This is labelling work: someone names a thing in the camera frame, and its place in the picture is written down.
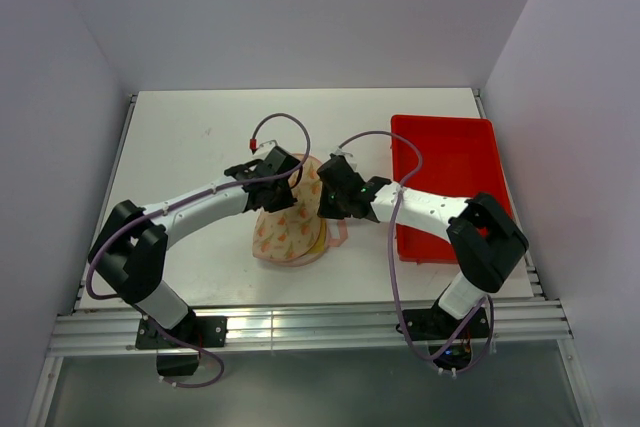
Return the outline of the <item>yellow bra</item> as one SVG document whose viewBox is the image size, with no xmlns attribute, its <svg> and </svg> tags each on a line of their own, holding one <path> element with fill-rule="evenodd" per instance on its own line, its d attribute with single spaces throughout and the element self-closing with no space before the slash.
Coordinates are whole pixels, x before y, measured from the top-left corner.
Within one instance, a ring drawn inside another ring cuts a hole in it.
<svg viewBox="0 0 640 427">
<path fill-rule="evenodd" d="M 326 220 L 321 219 L 318 237 L 315 243 L 313 244 L 313 246 L 309 249 L 308 254 L 312 256 L 321 256 L 326 250 L 326 242 L 327 242 Z"/>
</svg>

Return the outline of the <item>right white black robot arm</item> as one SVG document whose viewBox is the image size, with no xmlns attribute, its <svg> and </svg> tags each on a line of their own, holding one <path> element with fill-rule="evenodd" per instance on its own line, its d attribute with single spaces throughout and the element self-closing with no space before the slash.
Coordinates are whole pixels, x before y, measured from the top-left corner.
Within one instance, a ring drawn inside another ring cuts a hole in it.
<svg viewBox="0 0 640 427">
<path fill-rule="evenodd" d="M 387 178 L 364 180 L 342 155 L 317 174 L 322 183 L 318 215 L 365 219 L 425 232 L 448 242 L 460 272 L 437 300 L 435 330 L 452 337 L 480 300 L 498 292 L 524 257 L 529 242 L 501 204 L 488 193 L 444 197 L 404 187 Z"/>
</svg>

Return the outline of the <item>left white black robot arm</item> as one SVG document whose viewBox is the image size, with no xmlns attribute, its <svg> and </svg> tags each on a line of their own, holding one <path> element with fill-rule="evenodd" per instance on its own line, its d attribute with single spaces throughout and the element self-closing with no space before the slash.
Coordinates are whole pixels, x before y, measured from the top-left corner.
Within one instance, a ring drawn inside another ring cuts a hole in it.
<svg viewBox="0 0 640 427">
<path fill-rule="evenodd" d="M 168 250 L 227 217 L 293 206 L 296 199 L 289 178 L 301 167 L 300 159 L 274 145 L 172 200 L 143 207 L 122 201 L 112 209 L 89 252 L 87 274 L 99 274 L 118 298 L 155 322 L 170 345 L 192 343 L 197 337 L 196 314 L 163 280 Z"/>
</svg>

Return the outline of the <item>aluminium frame rail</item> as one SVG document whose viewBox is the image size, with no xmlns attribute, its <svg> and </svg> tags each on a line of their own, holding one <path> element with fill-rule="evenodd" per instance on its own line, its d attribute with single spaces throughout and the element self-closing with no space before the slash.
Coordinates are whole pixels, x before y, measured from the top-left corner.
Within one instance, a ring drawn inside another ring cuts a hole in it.
<svg viewBox="0 0 640 427">
<path fill-rule="evenodd" d="M 571 328 L 559 301 L 535 297 L 494 302 L 498 342 L 567 340 Z M 223 353 L 404 346 L 391 303 L 306 307 L 199 309 L 227 318 Z M 127 309 L 79 311 L 58 318 L 48 357 L 133 355 L 140 315 Z"/>
</svg>

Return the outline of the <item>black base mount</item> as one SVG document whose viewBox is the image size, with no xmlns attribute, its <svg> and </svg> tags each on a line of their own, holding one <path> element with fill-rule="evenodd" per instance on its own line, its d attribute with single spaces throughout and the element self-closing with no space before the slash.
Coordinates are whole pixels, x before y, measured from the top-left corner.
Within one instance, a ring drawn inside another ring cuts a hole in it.
<svg viewBox="0 0 640 427">
<path fill-rule="evenodd" d="M 402 311 L 412 342 L 427 342 L 428 357 L 439 374 L 455 377 L 474 367 L 490 350 L 494 336 L 493 308 L 478 307 L 468 319 L 457 320 L 440 307 Z"/>
<path fill-rule="evenodd" d="M 225 316 L 199 317 L 189 312 L 173 329 L 164 329 L 152 317 L 143 314 L 135 342 L 136 350 L 156 351 L 156 371 L 159 381 L 174 388 L 195 389 L 216 383 L 224 374 L 223 360 L 207 347 L 225 345 L 227 318 Z M 200 383 L 187 383 L 200 366 L 209 360 L 219 372 Z"/>
</svg>

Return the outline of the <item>pink mesh laundry bag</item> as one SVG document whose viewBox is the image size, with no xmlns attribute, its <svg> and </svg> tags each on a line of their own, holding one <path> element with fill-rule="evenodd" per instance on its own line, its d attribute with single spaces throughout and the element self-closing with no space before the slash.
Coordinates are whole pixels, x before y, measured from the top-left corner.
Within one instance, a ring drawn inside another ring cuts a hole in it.
<svg viewBox="0 0 640 427">
<path fill-rule="evenodd" d="M 348 238 L 344 220 L 326 220 L 326 250 L 321 256 L 308 254 L 315 243 L 321 218 L 317 214 L 322 183 L 317 174 L 321 162 L 310 156 L 303 165 L 302 178 L 294 185 L 289 181 L 297 202 L 293 207 L 274 213 L 260 211 L 256 221 L 252 255 L 254 258 L 279 266 L 303 266 L 315 262 L 329 248 L 340 247 Z"/>
</svg>

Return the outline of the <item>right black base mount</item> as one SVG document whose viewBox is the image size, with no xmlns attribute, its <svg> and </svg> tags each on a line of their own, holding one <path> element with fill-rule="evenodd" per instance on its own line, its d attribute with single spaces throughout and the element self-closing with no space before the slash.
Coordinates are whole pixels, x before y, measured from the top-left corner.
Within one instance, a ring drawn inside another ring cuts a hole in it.
<svg viewBox="0 0 640 427">
<path fill-rule="evenodd" d="M 440 307 L 402 311 L 412 342 L 427 342 L 428 357 L 439 374 L 455 377 L 474 367 L 490 350 L 494 336 L 493 308 L 478 307 L 468 319 L 457 320 Z"/>
</svg>

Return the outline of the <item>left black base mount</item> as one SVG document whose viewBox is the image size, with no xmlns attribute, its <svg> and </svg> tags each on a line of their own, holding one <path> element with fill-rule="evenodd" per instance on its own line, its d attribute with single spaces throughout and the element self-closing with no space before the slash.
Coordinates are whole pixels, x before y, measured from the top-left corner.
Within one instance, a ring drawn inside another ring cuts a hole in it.
<svg viewBox="0 0 640 427">
<path fill-rule="evenodd" d="M 156 371 L 159 381 L 174 388 L 195 389 L 216 383 L 224 374 L 223 360 L 207 347 L 225 345 L 227 318 L 225 316 L 199 317 L 189 312 L 173 329 L 164 329 L 152 317 L 143 314 L 135 342 L 136 350 L 156 351 Z M 200 366 L 209 360 L 219 372 L 200 383 L 187 383 Z"/>
</svg>

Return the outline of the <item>red plastic tray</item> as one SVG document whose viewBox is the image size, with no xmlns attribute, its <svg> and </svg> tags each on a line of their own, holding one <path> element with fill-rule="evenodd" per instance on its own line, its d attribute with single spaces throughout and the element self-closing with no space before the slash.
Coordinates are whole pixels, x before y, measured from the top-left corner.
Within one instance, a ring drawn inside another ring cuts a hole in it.
<svg viewBox="0 0 640 427">
<path fill-rule="evenodd" d="M 422 154 L 422 168 L 408 181 L 409 188 L 469 198 L 486 192 L 513 217 L 489 120 L 396 114 L 390 125 L 392 133 L 410 141 Z M 417 157 L 399 140 L 392 140 L 391 150 L 393 179 L 400 181 L 416 167 Z M 401 261 L 455 263 L 450 244 L 435 235 L 399 226 L 396 239 Z"/>
</svg>

